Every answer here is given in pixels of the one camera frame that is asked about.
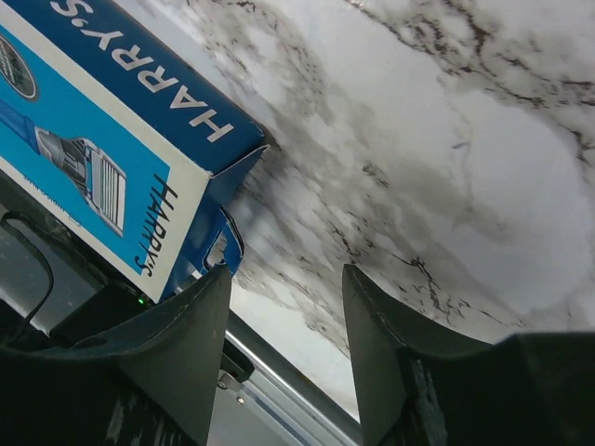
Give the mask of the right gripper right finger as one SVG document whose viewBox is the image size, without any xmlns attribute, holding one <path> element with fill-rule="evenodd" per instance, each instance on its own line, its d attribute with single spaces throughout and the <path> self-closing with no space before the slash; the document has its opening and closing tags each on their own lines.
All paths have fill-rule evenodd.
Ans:
<svg viewBox="0 0 595 446">
<path fill-rule="evenodd" d="M 448 329 L 347 265 L 342 294 L 367 445 L 590 445 L 594 335 Z"/>
</svg>

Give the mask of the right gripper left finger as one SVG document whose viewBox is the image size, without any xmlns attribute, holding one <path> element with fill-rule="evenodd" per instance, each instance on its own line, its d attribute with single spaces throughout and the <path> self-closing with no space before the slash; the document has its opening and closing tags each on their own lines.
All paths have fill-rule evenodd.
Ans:
<svg viewBox="0 0 595 446">
<path fill-rule="evenodd" d="M 206 444 L 230 299 L 218 266 L 70 348 L 2 348 L 2 443 Z"/>
</svg>

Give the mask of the blue Harrys razor box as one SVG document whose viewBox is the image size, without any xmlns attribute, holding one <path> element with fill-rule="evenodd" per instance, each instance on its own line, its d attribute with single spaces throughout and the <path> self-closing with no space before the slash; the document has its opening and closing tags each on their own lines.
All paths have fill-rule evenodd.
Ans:
<svg viewBox="0 0 595 446">
<path fill-rule="evenodd" d="M 210 252 L 268 147 L 248 114 L 113 1 L 1 5 L 1 167 L 153 301 Z"/>
</svg>

